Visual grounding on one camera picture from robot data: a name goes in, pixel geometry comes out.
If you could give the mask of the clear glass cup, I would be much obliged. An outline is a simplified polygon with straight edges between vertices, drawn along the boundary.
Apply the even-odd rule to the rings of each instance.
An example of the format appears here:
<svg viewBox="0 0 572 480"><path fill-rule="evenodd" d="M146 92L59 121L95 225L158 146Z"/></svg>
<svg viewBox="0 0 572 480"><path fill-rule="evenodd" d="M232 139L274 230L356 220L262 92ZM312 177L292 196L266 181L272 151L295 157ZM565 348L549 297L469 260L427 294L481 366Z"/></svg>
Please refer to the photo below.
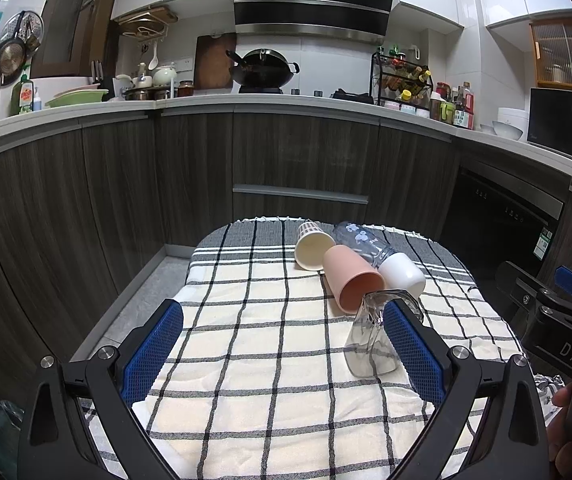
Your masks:
<svg viewBox="0 0 572 480"><path fill-rule="evenodd" d="M423 322L420 302L402 289L367 292L356 312L343 354L351 374L374 378L394 372L400 364L383 328L383 308L389 301L401 299L419 322Z"/></svg>

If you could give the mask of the pink plastic cup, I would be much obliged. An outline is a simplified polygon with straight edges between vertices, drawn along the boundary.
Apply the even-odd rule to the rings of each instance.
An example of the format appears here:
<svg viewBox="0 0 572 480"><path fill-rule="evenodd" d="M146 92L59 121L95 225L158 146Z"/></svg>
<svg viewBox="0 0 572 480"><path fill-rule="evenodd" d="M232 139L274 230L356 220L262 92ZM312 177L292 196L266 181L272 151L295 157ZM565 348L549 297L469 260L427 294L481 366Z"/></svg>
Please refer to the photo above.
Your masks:
<svg viewBox="0 0 572 480"><path fill-rule="evenodd" d="M386 287L382 275L348 246L329 248L323 269L337 307L347 314L359 311L364 295Z"/></svg>

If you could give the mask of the patterned paper cup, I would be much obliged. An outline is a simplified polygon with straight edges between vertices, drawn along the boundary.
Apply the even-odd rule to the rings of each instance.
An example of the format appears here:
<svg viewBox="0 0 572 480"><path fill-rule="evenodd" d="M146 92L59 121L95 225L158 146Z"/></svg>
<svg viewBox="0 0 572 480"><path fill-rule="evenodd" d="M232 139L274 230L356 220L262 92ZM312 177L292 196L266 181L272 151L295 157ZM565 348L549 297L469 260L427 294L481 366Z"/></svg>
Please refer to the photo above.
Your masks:
<svg viewBox="0 0 572 480"><path fill-rule="evenodd" d="M317 222L304 221L297 229L295 262L304 270L322 270L324 255L335 245L333 237L323 231Z"/></svg>

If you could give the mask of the green plastic bag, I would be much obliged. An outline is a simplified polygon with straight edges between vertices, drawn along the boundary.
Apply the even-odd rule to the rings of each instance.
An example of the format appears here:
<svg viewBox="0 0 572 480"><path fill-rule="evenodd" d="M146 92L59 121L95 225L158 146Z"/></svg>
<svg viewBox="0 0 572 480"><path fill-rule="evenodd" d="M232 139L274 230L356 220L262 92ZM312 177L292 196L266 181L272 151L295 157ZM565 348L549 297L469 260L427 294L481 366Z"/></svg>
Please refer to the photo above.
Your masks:
<svg viewBox="0 0 572 480"><path fill-rule="evenodd" d="M8 400L0 400L0 474L16 479L24 411Z"/></svg>

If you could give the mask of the clear bottle with white cap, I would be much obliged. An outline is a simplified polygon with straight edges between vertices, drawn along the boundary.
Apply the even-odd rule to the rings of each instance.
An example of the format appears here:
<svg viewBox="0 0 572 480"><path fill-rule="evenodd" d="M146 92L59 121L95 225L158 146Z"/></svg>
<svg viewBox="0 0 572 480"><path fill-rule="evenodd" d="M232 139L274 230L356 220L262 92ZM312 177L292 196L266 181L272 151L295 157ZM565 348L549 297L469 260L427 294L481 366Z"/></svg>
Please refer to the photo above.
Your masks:
<svg viewBox="0 0 572 480"><path fill-rule="evenodd" d="M340 222L333 229L333 239L354 250L376 269L389 289L404 289L415 299L425 290L425 275L408 255L394 249L365 226L349 221Z"/></svg>

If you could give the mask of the black dishwasher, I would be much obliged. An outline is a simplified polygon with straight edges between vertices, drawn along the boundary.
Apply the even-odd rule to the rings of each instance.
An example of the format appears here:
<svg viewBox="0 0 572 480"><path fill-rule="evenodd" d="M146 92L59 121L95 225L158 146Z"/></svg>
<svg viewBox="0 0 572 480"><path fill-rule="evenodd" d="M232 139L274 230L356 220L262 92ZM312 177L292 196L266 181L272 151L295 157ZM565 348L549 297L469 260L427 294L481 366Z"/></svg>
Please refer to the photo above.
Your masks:
<svg viewBox="0 0 572 480"><path fill-rule="evenodd" d="M478 283L509 261L531 275L542 269L564 203L511 174L471 162L458 169L440 243Z"/></svg>

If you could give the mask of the black microwave oven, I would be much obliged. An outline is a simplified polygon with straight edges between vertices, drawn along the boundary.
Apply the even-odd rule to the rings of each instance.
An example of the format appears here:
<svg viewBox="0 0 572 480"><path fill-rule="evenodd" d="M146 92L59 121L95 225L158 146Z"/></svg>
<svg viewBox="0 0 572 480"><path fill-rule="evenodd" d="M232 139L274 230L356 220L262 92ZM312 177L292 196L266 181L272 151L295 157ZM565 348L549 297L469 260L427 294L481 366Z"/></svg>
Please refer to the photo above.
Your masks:
<svg viewBox="0 0 572 480"><path fill-rule="evenodd" d="M572 91L530 90L527 140L572 157Z"/></svg>

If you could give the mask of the white bowl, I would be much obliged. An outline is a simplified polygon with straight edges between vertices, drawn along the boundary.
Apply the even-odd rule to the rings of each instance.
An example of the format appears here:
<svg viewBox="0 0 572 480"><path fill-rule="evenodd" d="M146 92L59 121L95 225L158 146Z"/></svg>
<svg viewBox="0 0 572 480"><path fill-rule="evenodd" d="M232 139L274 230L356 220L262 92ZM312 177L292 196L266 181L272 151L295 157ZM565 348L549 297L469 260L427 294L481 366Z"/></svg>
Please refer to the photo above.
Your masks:
<svg viewBox="0 0 572 480"><path fill-rule="evenodd" d="M505 122L498 122L497 120L493 120L492 128L494 133L503 139L519 141L521 136L524 135L521 129L505 124Z"/></svg>

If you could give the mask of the checkered white grey cloth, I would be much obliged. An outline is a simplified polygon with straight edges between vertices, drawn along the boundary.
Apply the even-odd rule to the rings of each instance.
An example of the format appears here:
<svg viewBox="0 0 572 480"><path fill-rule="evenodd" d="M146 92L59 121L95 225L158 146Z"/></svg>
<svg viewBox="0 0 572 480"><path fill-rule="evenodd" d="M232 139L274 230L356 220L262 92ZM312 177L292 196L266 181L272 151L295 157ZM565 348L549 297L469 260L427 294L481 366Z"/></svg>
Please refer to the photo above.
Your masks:
<svg viewBox="0 0 572 480"><path fill-rule="evenodd" d="M295 262L298 228L222 226L171 289L184 327L133 411L183 479L385 479L434 410L404 370L350 372L352 320Z"/></svg>

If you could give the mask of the red label sauce bottle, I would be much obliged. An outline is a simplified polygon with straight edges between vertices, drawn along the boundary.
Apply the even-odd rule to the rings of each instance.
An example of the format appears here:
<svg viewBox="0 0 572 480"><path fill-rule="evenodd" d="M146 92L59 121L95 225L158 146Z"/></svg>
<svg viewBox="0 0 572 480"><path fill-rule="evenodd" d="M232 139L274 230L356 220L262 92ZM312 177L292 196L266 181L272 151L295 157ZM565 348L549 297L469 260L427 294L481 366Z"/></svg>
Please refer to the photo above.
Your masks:
<svg viewBox="0 0 572 480"><path fill-rule="evenodd" d="M472 130L474 128L475 96L469 81L458 87L455 99L454 125Z"/></svg>

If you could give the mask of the black spice rack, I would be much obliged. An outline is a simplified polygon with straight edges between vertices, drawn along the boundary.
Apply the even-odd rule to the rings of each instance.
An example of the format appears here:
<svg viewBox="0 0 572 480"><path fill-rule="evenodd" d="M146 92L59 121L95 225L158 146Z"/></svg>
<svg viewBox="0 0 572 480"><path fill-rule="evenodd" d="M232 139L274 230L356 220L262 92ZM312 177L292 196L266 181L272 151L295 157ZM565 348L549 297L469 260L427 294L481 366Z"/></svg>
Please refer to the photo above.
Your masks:
<svg viewBox="0 0 572 480"><path fill-rule="evenodd" d="M409 62L403 55L384 55L376 51L371 56L369 95L374 103L408 104L427 110L434 82L427 65Z"/></svg>

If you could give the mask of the black wok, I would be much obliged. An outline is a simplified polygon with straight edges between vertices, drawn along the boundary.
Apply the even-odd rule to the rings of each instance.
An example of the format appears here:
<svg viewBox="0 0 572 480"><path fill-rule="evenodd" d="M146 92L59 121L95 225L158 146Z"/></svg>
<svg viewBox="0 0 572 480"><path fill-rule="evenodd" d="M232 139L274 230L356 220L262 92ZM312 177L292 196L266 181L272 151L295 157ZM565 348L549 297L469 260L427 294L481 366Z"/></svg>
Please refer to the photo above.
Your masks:
<svg viewBox="0 0 572 480"><path fill-rule="evenodd" d="M226 50L226 56L234 62L229 69L233 81L243 90L275 89L280 91L295 74L300 73L296 62L288 62L274 49L254 49L240 56Z"/></svg>

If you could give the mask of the green dish basin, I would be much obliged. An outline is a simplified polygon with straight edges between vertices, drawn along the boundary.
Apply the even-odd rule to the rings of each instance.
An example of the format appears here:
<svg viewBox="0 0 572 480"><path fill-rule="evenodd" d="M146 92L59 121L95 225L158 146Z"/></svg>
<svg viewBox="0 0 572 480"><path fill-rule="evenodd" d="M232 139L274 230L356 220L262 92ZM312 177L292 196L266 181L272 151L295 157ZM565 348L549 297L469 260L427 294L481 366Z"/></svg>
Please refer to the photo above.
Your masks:
<svg viewBox="0 0 572 480"><path fill-rule="evenodd" d="M78 88L67 92L61 92L49 100L45 106L48 108L98 103L108 93L107 89Z"/></svg>

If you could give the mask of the green dish soap bottle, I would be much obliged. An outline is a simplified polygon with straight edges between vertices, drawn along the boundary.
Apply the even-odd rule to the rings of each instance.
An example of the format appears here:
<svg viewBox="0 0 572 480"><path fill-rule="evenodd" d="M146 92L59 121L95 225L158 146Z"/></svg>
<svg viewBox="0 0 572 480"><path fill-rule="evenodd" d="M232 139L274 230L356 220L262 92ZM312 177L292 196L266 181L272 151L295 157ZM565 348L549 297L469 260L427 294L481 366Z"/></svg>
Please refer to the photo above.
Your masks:
<svg viewBox="0 0 572 480"><path fill-rule="evenodd" d="M34 82L23 73L12 87L10 115L16 116L31 113L34 105Z"/></svg>

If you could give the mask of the wooden cutting board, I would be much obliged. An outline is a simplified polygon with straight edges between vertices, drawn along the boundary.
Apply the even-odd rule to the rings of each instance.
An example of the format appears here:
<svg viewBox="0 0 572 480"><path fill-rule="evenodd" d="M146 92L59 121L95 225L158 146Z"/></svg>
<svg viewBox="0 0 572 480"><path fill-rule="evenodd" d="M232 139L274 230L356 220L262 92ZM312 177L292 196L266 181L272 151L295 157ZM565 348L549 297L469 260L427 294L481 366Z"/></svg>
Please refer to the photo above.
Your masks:
<svg viewBox="0 0 572 480"><path fill-rule="evenodd" d="M237 34L199 36L196 44L194 84L196 90L231 90L233 78L229 69L234 65L227 51L235 51Z"/></svg>

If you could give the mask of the white teapot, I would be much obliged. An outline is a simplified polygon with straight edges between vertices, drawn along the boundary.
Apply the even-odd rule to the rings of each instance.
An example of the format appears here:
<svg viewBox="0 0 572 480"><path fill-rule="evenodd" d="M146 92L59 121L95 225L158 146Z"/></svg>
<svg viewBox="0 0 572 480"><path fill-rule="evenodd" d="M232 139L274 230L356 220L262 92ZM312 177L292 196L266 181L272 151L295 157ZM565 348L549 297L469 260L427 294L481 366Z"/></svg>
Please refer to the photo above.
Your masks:
<svg viewBox="0 0 572 480"><path fill-rule="evenodd" d="M159 66L152 76L153 84L156 87L169 86L176 77L176 70L173 63Z"/></svg>

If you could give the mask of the hanging frying pan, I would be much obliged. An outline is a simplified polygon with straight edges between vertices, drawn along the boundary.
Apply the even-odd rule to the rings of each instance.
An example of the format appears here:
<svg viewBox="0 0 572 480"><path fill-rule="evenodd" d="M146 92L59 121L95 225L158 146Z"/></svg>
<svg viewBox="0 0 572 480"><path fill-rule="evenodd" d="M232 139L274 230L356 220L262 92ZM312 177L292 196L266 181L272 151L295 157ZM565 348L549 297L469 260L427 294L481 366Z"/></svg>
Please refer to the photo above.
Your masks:
<svg viewBox="0 0 572 480"><path fill-rule="evenodd" d="M0 33L0 88L15 82L44 38L42 17L30 10L14 14Z"/></svg>

